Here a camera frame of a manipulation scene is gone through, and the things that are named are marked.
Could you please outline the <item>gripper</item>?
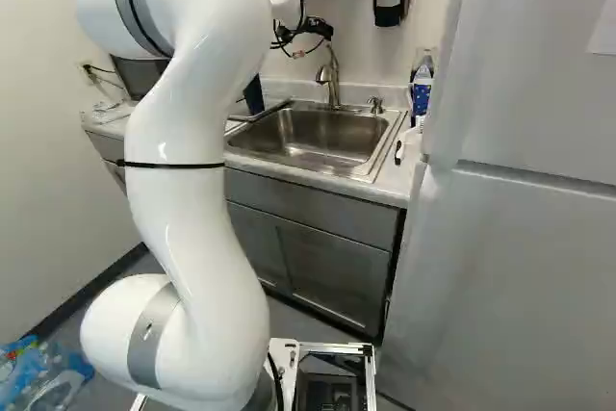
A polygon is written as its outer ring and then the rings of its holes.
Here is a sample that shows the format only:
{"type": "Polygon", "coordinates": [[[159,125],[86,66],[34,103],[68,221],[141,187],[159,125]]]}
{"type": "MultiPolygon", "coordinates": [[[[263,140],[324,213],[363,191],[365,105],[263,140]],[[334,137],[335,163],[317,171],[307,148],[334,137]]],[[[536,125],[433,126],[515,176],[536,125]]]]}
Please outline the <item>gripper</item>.
{"type": "Polygon", "coordinates": [[[308,17],[306,19],[306,32],[318,35],[324,40],[332,40],[334,28],[320,17],[308,17]]]}

